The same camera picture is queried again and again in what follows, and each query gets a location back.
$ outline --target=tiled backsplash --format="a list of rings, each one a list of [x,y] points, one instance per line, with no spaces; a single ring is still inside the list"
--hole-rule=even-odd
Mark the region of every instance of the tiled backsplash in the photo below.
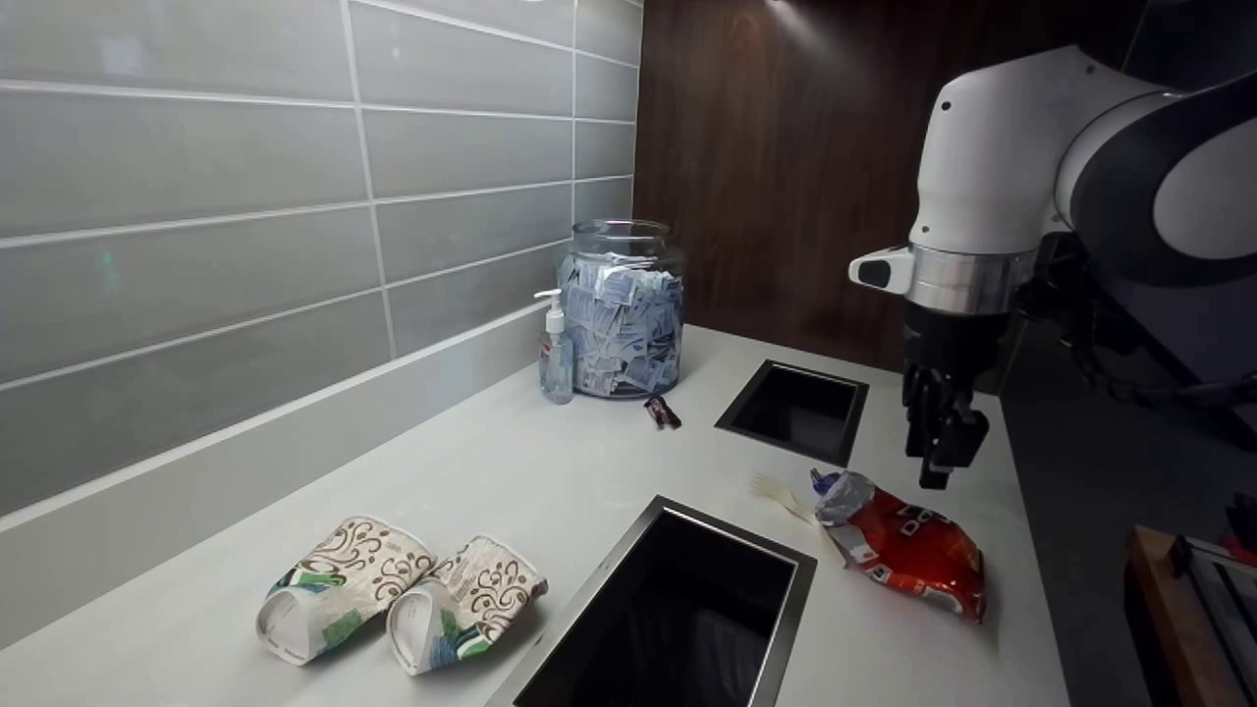
[[[500,319],[630,212],[642,0],[0,14],[0,513]]]

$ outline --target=glass jar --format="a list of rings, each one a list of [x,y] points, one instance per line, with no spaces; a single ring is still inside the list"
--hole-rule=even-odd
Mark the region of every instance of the glass jar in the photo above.
[[[680,382],[684,258],[664,222],[583,220],[563,258],[579,394],[642,395]]]

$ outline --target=sink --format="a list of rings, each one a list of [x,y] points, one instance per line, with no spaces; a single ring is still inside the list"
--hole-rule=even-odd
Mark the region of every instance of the sink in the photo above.
[[[847,465],[867,385],[765,361],[715,427]]]
[[[495,704],[774,704],[815,569],[807,552],[651,500]]]

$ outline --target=countertop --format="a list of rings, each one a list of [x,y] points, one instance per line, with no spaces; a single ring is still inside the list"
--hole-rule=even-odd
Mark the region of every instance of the countertop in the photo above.
[[[851,469],[974,534],[993,592],[987,623],[842,569],[824,537],[753,496],[753,475],[818,469],[715,427],[769,357],[867,385]],[[990,438],[942,496],[917,486],[898,378],[883,368],[688,325],[684,382],[668,406],[684,416],[680,432],[655,432],[636,401],[547,406],[538,373],[523,368],[3,649],[3,704],[487,704],[651,496],[818,559],[778,704],[1067,704],[997,401],[978,401]],[[269,585],[347,513],[377,513],[447,552],[473,534],[495,534],[550,577],[550,592],[500,653],[439,675],[407,678],[380,635],[314,666],[279,664],[250,615]]]

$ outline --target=kitchen sink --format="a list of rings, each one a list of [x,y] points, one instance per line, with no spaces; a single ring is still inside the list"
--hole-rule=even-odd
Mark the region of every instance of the kitchen sink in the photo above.
[[[715,427],[847,465],[867,385],[765,361]]]
[[[495,704],[762,707],[778,700],[815,559],[671,500],[630,525]]]

